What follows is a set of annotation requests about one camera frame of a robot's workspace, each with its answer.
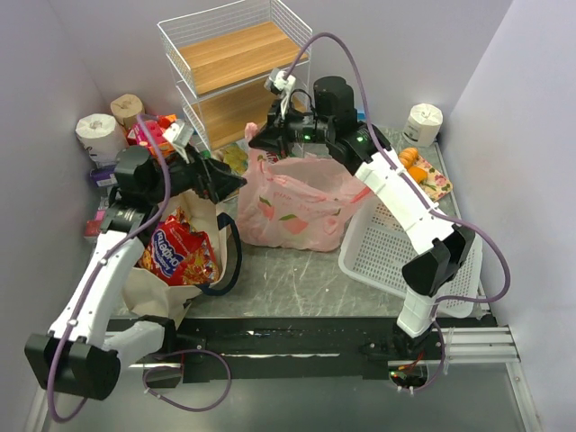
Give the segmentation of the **pink plastic grocery bag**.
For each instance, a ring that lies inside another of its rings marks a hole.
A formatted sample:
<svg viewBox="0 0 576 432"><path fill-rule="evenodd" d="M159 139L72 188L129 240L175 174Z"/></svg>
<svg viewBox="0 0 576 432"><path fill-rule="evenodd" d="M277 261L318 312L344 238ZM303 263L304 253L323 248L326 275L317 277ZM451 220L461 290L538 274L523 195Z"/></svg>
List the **pink plastic grocery bag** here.
<svg viewBox="0 0 576 432"><path fill-rule="evenodd" d="M308 154L277 160L255 148L247 154L247 184L239 189L235 221L249 245L332 251L372 196L331 158Z"/></svg>

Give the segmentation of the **red yellow snack bag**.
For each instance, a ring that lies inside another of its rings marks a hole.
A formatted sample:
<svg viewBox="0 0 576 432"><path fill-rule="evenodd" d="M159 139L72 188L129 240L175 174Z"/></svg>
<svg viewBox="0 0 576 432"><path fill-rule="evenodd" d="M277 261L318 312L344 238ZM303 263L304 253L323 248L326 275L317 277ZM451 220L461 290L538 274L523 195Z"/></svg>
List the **red yellow snack bag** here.
<svg viewBox="0 0 576 432"><path fill-rule="evenodd" d="M154 230L137 267L169 286L211 284L220 278L212 244L177 207Z"/></svg>

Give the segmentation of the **beige canvas tote bag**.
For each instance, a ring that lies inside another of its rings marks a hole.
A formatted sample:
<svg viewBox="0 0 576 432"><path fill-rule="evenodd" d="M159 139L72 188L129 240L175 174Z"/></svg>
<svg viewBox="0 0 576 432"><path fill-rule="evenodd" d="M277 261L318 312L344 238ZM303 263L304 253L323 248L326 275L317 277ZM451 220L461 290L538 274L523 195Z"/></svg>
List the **beige canvas tote bag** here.
<svg viewBox="0 0 576 432"><path fill-rule="evenodd" d="M128 311L180 322L194 298L220 297L239 279L235 221L193 191L172 198L122 288Z"/></svg>

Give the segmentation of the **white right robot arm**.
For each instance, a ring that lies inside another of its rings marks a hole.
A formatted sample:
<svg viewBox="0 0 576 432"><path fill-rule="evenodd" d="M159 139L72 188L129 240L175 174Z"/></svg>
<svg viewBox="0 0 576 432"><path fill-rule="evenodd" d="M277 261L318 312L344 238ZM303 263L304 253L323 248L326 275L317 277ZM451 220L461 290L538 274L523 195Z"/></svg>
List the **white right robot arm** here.
<svg viewBox="0 0 576 432"><path fill-rule="evenodd" d="M392 342L400 355L419 354L433 328L438 292L463 265L474 231L435 212L389 141L358 119L354 91L344 78L318 79L307 112L293 106L292 97L299 91L293 76L276 69L265 88L275 99L249 146L286 157L296 143L326 145L330 156L380 199L408 235L417 254L401 269L408 289Z"/></svg>

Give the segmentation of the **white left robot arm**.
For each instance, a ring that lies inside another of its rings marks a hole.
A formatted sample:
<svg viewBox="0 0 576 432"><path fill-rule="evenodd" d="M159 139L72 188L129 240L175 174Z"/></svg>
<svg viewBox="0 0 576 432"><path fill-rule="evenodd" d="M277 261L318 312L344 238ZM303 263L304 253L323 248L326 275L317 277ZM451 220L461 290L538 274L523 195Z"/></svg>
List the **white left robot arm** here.
<svg viewBox="0 0 576 432"><path fill-rule="evenodd" d="M29 336L24 353L49 396L57 392L102 401L113 391L122 369L176 345L170 318L146 315L122 333L107 338L116 297L150 242L170 198L194 191L220 203L246 184L230 167L204 157L192 146L161 162L141 146L121 150L94 253L67 307L44 334Z"/></svg>

